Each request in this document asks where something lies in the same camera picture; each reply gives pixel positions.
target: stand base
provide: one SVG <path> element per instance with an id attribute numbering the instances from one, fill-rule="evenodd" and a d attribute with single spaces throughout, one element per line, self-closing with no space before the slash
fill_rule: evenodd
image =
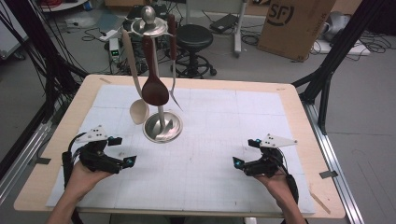
<path id="1" fill-rule="evenodd" d="M 164 127 L 161 127 L 158 113 L 151 115 L 143 124 L 143 132 L 148 140 L 167 143 L 176 139 L 183 130 L 181 118 L 172 112 L 163 112 Z"/>

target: metal knob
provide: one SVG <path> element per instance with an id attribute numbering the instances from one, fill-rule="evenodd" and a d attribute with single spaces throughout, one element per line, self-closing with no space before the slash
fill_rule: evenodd
<path id="1" fill-rule="evenodd" d="M 140 15 L 142 17 L 142 20 L 148 25 L 153 24 L 155 21 L 155 10 L 152 7 L 143 7 Z"/>

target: wooden spoon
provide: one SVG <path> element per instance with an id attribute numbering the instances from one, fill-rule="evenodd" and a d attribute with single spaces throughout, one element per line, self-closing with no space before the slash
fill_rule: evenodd
<path id="1" fill-rule="evenodd" d="M 131 39 L 125 30 L 122 30 L 122 42 L 125 47 L 128 64 L 131 69 L 131 75 L 134 78 L 134 85 L 137 93 L 142 97 L 139 79 L 137 78 L 136 65 L 134 61 L 134 49 L 132 48 Z M 149 106 L 143 99 L 138 99 L 131 104 L 129 113 L 135 124 L 142 124 L 149 117 Z"/>
<path id="2" fill-rule="evenodd" d="M 169 91 L 156 75 L 153 39 L 143 36 L 142 48 L 148 64 L 148 80 L 142 88 L 143 100 L 149 105 L 165 105 L 169 101 Z"/>

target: white paper sheet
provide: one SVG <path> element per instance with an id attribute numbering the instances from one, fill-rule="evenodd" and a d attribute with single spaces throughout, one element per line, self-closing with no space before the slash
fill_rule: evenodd
<path id="1" fill-rule="evenodd" d="M 180 136 L 166 144 L 150 142 L 143 126 L 135 125 L 129 107 L 138 95 L 134 87 L 104 85 L 81 124 L 80 133 L 103 125 L 108 135 L 123 138 L 107 147 L 107 156 L 137 156 L 133 168 L 100 182 L 80 207 L 280 213 L 275 200 L 253 177 L 233 167 L 233 157 L 255 161 L 260 150 L 248 139 L 271 133 L 293 139 L 277 93 L 175 89 L 181 111 L 170 99 L 164 110 L 183 120 Z M 157 107 L 150 106 L 150 114 Z M 73 150 L 83 144 L 75 143 Z M 300 192 L 303 213 L 315 213 L 296 147 L 282 147 Z M 63 192 L 62 169 L 47 206 Z"/>

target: black stool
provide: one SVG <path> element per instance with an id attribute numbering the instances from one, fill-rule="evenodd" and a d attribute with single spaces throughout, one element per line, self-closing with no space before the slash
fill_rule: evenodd
<path id="1" fill-rule="evenodd" d="M 202 75 L 208 70 L 210 70 L 211 76 L 217 73 L 216 69 L 213 69 L 212 64 L 206 58 L 196 54 L 201 49 L 209 47 L 212 42 L 212 33 L 203 26 L 187 24 L 177 28 L 177 45 L 188 52 L 187 55 L 181 53 L 181 55 L 177 56 L 176 64 L 186 67 L 183 71 L 176 69 L 178 77 L 203 78 Z"/>

